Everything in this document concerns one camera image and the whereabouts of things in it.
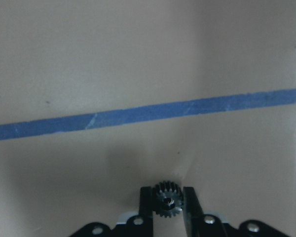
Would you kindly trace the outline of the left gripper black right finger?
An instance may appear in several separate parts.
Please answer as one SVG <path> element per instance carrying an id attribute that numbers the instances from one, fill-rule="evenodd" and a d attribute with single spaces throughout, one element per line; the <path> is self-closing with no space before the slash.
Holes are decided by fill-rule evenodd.
<path id="1" fill-rule="evenodd" d="M 188 237 L 199 237 L 203 210 L 193 187 L 183 187 L 183 217 Z"/>

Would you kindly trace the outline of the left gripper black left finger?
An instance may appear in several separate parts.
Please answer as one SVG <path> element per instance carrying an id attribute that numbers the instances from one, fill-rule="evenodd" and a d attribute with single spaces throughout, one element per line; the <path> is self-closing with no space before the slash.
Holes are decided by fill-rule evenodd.
<path id="1" fill-rule="evenodd" d="M 140 225 L 144 237 L 153 236 L 152 188 L 141 187 L 139 215 L 143 219 Z"/>

